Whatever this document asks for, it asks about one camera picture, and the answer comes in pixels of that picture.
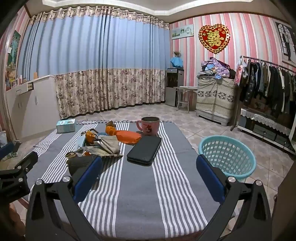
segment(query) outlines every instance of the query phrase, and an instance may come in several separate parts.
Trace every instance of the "white cabinet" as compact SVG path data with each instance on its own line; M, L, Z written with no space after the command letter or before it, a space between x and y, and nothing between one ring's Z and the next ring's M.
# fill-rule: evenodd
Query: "white cabinet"
M26 91L26 84L34 89ZM54 76L48 75L29 81L6 92L7 105L13 130L20 141L41 136L43 132L56 128L60 120Z

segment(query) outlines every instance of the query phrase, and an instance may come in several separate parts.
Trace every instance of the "striped wallpaper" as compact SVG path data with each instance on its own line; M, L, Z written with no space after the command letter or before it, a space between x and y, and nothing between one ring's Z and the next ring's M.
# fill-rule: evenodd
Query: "striped wallpaper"
M204 25L224 24L231 38L228 46L219 54L213 54L200 43L198 32ZM196 75L201 70L201 62L215 57L230 65L234 70L240 55L268 60L292 70L296 68L282 62L280 41L273 19L248 13L220 13L182 20L170 25L170 29L194 25L194 36L171 40L173 51L180 51L185 70L184 85L195 86Z
M16 30L21 35L20 44L19 44L17 54L20 53L20 47L22 45L22 39L23 39L23 36L25 34L25 30L27 28L28 23L29 23L29 15L27 14L25 8L22 7L17 13L17 18L16 18L15 23L14 23L14 29L12 30L12 34ZM0 39L0 51L4 47L5 41L7 39L7 35L8 35L8 33L6 31L3 34L3 37Z

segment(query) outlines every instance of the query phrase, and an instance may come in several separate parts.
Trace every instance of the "table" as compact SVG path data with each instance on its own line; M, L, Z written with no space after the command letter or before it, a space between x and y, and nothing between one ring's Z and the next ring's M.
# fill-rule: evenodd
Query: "table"
M106 122L84 121L76 132L52 132L36 145L38 162L28 173L32 188L37 178L57 182L69 175L65 154L73 151L82 131L105 130ZM116 122L118 130L137 131L135 122ZM154 240L197 235L211 220L219 203L215 202L196 170L197 153L180 129L171 122L160 123L161 147L150 167L126 160L132 145L120 143L122 158L104 160L103 173L78 205L104 238ZM56 202L63 225L69 221Z
M197 94L196 94L195 91L197 90L197 87L193 88L193 89L184 88L184 87L175 87L175 89L178 92L178 104L177 104L178 110L180 109L180 104L187 104L188 113L189 113L189 105L191 107L191 110L195 111L195 109L196 109L196 98L197 98ZM184 95L183 95L184 93L189 93L188 101L183 100L184 99Z

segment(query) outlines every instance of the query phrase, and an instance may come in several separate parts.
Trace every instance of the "blue plastic basket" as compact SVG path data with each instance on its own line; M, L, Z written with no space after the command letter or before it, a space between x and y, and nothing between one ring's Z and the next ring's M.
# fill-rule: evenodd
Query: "blue plastic basket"
M256 158L252 151L231 137L206 137L201 141L198 151L226 176L233 176L238 180L249 177L256 168Z

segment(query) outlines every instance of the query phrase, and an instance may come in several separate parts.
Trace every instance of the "metal screw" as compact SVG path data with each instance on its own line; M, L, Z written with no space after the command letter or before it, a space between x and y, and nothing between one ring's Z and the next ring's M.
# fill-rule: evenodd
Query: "metal screw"
M256 180L256 185L257 186L261 186L262 185L262 182L260 180Z
M38 185L38 186L41 185L41 184L42 184L42 180L41 180L41 179L38 179L38 180L35 182L35 184Z
M233 182L235 182L236 180L235 180L235 177L229 177L229 178L228 178L228 181L230 181L231 183L233 183Z
M70 177L66 176L66 177L63 177L63 182L67 183L70 181Z

